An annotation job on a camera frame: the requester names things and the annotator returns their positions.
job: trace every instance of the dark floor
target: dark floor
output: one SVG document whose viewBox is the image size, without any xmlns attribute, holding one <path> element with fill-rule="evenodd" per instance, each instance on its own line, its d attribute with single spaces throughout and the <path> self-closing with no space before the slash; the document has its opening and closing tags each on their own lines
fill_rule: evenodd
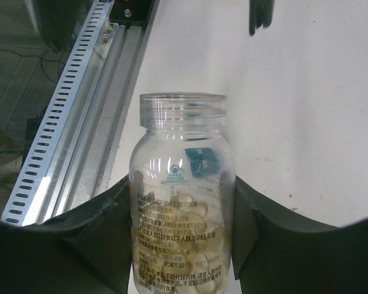
<svg viewBox="0 0 368 294">
<path fill-rule="evenodd" d="M 0 0 L 0 166 L 22 156 L 27 121 L 48 105 L 68 55 L 42 44 L 24 0 Z M 17 178 L 6 169 L 0 174 L 0 216 Z"/>
</svg>

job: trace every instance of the bottle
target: bottle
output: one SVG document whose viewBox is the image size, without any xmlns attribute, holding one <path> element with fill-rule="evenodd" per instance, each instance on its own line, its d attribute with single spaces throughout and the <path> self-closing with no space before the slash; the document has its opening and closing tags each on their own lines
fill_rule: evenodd
<svg viewBox="0 0 368 294">
<path fill-rule="evenodd" d="M 231 260 L 234 160 L 226 96 L 140 96 L 131 156 L 132 268 L 142 294 L 221 294 Z"/>
</svg>

